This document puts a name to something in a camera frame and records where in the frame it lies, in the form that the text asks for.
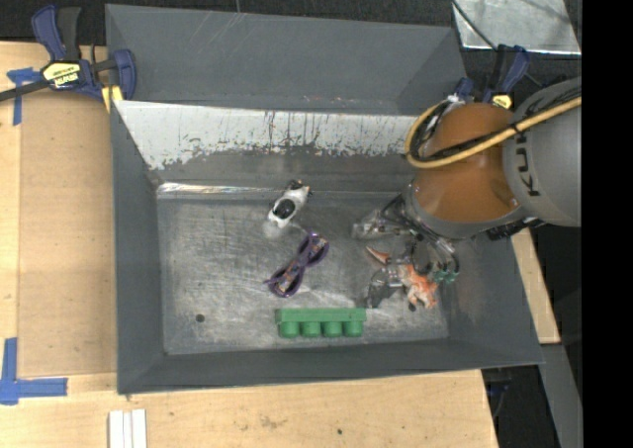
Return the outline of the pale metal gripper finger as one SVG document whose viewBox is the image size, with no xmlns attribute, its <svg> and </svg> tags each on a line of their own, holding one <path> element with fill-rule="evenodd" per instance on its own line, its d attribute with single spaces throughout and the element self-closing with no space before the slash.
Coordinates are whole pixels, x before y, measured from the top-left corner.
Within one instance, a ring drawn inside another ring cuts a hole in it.
<svg viewBox="0 0 633 448">
<path fill-rule="evenodd" d="M 379 239 L 406 235 L 409 231 L 407 222 L 400 215 L 374 210 L 352 225 L 351 236 L 356 239 Z"/>
<path fill-rule="evenodd" d="M 367 307 L 376 309 L 381 302 L 391 297 L 402 286 L 398 272 L 393 267 L 383 267 L 370 279 L 367 292 Z"/>
</svg>

